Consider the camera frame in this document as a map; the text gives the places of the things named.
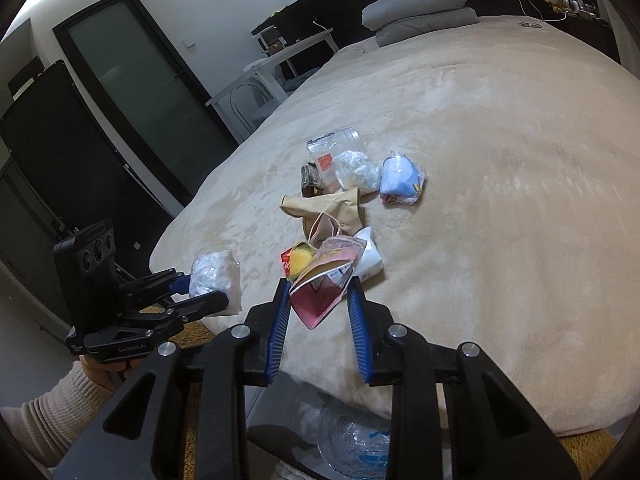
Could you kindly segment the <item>left forearm beige sleeve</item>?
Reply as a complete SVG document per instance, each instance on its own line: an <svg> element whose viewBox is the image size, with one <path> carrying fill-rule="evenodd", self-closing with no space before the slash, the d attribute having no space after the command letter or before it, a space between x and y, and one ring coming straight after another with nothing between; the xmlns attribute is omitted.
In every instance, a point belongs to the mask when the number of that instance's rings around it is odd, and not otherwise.
<svg viewBox="0 0 640 480"><path fill-rule="evenodd" d="M1 416L18 445L41 471L58 466L113 393L93 382L80 362L49 391Z"/></svg>

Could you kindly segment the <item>person's left hand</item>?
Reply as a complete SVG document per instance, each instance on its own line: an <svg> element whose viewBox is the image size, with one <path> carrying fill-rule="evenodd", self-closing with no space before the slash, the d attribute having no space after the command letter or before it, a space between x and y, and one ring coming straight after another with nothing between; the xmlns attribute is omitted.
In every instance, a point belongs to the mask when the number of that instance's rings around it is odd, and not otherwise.
<svg viewBox="0 0 640 480"><path fill-rule="evenodd" d="M85 375L92 382L114 392L131 376L142 363L142 359L104 364L92 356L80 356L79 362Z"/></svg>

